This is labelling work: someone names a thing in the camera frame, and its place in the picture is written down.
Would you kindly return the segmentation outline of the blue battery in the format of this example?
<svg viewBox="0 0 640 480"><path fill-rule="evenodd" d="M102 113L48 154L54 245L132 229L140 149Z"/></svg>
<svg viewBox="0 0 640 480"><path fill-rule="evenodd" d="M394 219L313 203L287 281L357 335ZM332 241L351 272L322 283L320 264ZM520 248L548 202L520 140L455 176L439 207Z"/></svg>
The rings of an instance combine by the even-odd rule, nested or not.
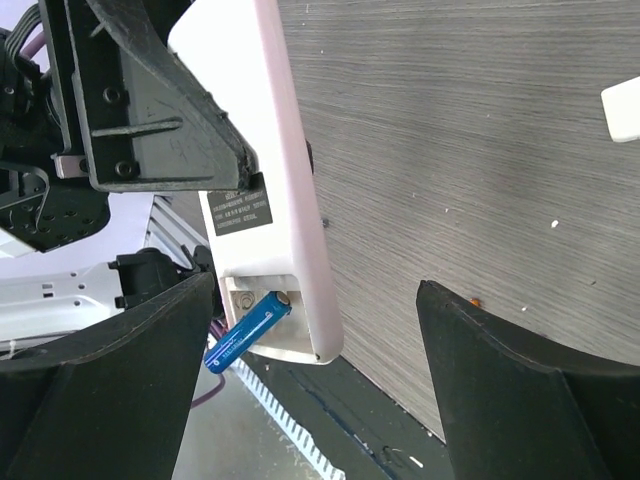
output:
<svg viewBox="0 0 640 480"><path fill-rule="evenodd" d="M214 374L223 373L291 311L291 300L284 292L269 292L205 354L205 367Z"/></svg>

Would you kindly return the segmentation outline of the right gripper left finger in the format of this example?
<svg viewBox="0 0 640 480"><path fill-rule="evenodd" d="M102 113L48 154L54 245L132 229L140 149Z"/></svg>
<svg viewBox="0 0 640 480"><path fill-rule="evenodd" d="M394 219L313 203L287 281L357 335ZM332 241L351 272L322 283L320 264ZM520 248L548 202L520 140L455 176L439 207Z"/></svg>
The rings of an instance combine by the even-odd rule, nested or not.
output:
<svg viewBox="0 0 640 480"><path fill-rule="evenodd" d="M198 274L1 364L5 479L168 479L212 319Z"/></svg>

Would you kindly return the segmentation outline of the white remote control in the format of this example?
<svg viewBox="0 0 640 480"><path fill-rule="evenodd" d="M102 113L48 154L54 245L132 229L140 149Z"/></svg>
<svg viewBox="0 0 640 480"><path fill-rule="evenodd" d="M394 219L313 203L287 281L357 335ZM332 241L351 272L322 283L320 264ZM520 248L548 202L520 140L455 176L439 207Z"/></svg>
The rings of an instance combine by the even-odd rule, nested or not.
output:
<svg viewBox="0 0 640 480"><path fill-rule="evenodd" d="M268 294L291 310L249 352L324 365L344 333L312 162L274 1L197 1L172 28L170 48L227 113L257 157L246 192L200 202L229 327Z"/></svg>

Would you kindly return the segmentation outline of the white battery cover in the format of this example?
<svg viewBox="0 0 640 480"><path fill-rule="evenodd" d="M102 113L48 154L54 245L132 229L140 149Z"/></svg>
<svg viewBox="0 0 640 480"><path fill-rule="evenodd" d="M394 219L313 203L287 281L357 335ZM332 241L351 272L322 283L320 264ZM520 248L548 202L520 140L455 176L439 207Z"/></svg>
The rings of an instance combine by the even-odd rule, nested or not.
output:
<svg viewBox="0 0 640 480"><path fill-rule="evenodd" d="M615 143L638 140L640 136L640 78L604 89L601 101L610 138Z"/></svg>

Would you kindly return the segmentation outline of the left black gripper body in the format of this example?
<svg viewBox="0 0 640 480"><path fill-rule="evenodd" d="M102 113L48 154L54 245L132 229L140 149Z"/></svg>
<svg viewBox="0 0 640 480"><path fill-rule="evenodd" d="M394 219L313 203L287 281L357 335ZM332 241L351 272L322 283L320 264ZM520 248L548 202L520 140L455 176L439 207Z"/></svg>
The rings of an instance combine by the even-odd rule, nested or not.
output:
<svg viewBox="0 0 640 480"><path fill-rule="evenodd" d="M87 1L38 1L1 32L1 176L130 177L121 55Z"/></svg>

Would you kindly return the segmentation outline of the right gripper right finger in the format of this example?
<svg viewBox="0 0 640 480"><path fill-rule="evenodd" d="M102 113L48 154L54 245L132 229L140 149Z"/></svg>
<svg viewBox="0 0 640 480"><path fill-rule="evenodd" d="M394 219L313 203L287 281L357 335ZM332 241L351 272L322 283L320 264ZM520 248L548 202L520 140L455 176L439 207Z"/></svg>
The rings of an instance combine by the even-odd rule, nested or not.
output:
<svg viewBox="0 0 640 480"><path fill-rule="evenodd" d="M416 308L458 479L635 479L639 369L552 341L434 281Z"/></svg>

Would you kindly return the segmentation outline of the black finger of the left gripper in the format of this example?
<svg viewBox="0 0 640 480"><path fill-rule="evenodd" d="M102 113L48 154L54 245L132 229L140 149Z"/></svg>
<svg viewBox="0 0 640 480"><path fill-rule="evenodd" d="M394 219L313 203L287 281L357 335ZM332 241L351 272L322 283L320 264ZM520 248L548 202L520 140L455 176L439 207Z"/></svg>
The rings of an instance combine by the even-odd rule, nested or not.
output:
<svg viewBox="0 0 640 480"><path fill-rule="evenodd" d="M72 84L92 186L241 191L257 157L168 47L187 1L67 1Z"/></svg>

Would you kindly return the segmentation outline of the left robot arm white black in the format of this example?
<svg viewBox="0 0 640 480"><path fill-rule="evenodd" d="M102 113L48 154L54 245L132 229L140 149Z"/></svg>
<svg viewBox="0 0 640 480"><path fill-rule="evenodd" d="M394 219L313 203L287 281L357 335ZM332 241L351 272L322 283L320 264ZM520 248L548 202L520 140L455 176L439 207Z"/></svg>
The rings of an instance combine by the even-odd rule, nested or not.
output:
<svg viewBox="0 0 640 480"><path fill-rule="evenodd" d="M98 238L113 194L243 192L257 158L169 46L186 1L38 1L1 33L1 355L84 329L213 263L183 246L57 272L30 259Z"/></svg>

